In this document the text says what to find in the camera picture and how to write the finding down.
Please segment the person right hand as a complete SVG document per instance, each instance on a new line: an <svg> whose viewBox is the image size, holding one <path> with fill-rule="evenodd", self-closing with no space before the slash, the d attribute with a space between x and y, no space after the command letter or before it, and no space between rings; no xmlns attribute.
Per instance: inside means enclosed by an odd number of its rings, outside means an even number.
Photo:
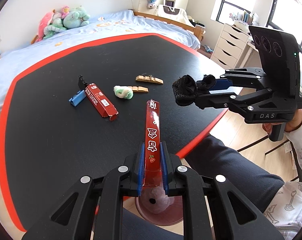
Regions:
<svg viewBox="0 0 302 240"><path fill-rule="evenodd" d="M268 134L271 134L272 129L276 125L281 125L281 123L266 123L262 125L262 128ZM293 119L285 123L285 132L292 132L298 129L302 125L302 109L298 109L295 112Z"/></svg>

